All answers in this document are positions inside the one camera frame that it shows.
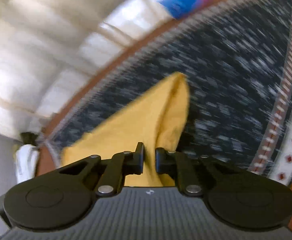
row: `white object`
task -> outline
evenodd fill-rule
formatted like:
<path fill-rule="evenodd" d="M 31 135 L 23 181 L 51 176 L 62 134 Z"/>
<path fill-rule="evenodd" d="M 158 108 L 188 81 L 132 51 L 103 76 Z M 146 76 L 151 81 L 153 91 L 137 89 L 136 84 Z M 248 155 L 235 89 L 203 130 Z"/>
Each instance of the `white object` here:
<path fill-rule="evenodd" d="M 16 177 L 17 183 L 35 177 L 39 152 L 31 144 L 25 144 L 16 152 Z"/>

